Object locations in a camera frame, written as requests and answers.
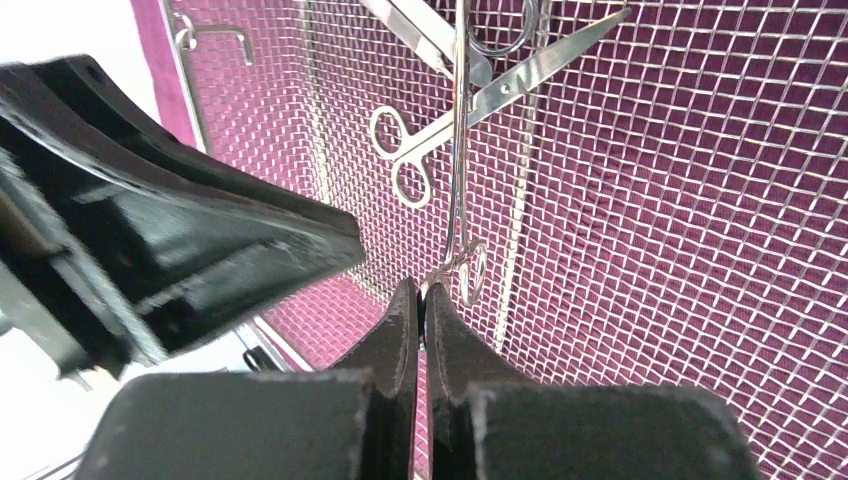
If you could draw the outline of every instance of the wire mesh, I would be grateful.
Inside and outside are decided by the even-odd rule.
[[[542,1],[534,42],[495,60],[496,75],[624,3]],[[490,268],[460,313],[539,381],[699,385],[727,400],[766,476],[844,475],[848,9],[626,3],[599,45],[472,130],[470,232]],[[520,4],[473,2],[477,35],[509,43]],[[434,6],[452,19],[452,2]],[[326,366],[399,280],[438,264],[449,144],[428,157],[433,200],[413,211],[367,129],[383,104],[423,128],[451,108],[448,80],[356,0],[172,9],[238,25],[254,45],[249,67],[232,38],[192,54],[213,155],[359,219],[368,260],[266,314]],[[391,125],[379,133],[397,143]]]

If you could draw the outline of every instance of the black plastic part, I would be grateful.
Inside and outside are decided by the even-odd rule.
[[[368,422],[381,432],[364,459],[369,478],[408,479],[414,460],[418,382],[418,290],[412,279],[400,282],[383,318],[331,368],[373,372],[384,401]]]
[[[364,372],[160,374],[112,400],[77,480],[370,479]]]
[[[161,361],[364,258],[352,216],[179,144],[89,57],[0,68],[0,187],[3,259],[102,325],[96,362]]]
[[[726,405],[685,387],[473,387],[454,478],[753,480]]]
[[[432,478],[453,478],[460,445],[454,410],[473,382],[531,382],[498,356],[462,321],[448,292],[433,285],[425,299],[427,325],[427,400],[430,406]]]

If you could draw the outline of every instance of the forceps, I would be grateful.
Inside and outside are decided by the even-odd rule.
[[[571,61],[579,57],[592,45],[597,43],[607,32],[621,23],[630,8],[625,8],[597,22],[581,28],[573,34],[562,38],[541,49],[532,57],[519,63],[508,72],[481,88],[471,102],[473,110],[468,115],[468,126],[477,124],[488,116],[502,110],[504,107],[518,101],[519,98],[551,78],[555,73],[565,68]],[[383,115],[393,117],[400,130],[400,147],[389,152],[377,140],[377,122]],[[432,179],[426,168],[427,154],[441,146],[451,138],[453,116],[447,112],[432,123],[410,135],[403,119],[394,108],[383,105],[371,114],[369,133],[371,143],[377,154],[392,164],[392,192],[400,202],[409,208],[422,208],[432,196]],[[421,198],[414,200],[403,191],[400,185],[400,169],[404,165],[413,167],[424,180],[424,191]]]
[[[468,241],[468,222],[466,213],[466,165],[468,156],[468,112],[469,112],[469,79],[467,50],[470,46],[468,17],[471,0],[459,0],[456,8],[456,63],[454,63],[453,86],[453,179],[451,180],[450,213],[448,214],[448,236],[445,242],[445,252],[442,265],[427,275],[421,282],[421,297],[427,295],[427,289],[435,283],[446,283],[447,275],[459,267],[459,293],[466,305],[477,301],[483,286],[483,275],[486,270],[486,243],[480,239]],[[459,223],[459,245],[456,245],[455,229]],[[476,283],[470,289],[470,272],[468,264],[475,259],[474,273]]]

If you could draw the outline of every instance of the metal mesh basket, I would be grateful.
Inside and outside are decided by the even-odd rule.
[[[490,268],[460,313],[541,382],[699,385],[738,415],[764,475],[845,475],[848,8],[542,0],[535,38],[496,75],[624,3],[599,45],[472,130],[470,229]],[[509,43],[520,5],[475,1],[478,37]],[[435,6],[452,19],[453,2]],[[367,262],[265,315],[325,367],[399,280],[438,265],[449,144],[429,157],[433,200],[410,210],[367,129],[383,104],[422,128],[450,84],[357,0],[170,8],[253,45],[251,66],[231,36],[190,55],[211,154],[359,219]]]

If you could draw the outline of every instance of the white wall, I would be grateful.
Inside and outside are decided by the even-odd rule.
[[[150,4],[158,6],[157,0]],[[0,0],[0,63],[80,53],[94,57],[133,101],[159,120],[129,0]],[[36,368],[45,359],[52,362],[34,343],[16,335],[3,337],[0,478],[17,479],[78,455],[119,385],[100,379],[94,392],[85,392],[73,382],[56,382],[57,369]]]
[[[158,0],[150,0],[158,8]],[[159,120],[129,0],[0,0],[0,63],[85,53]]]

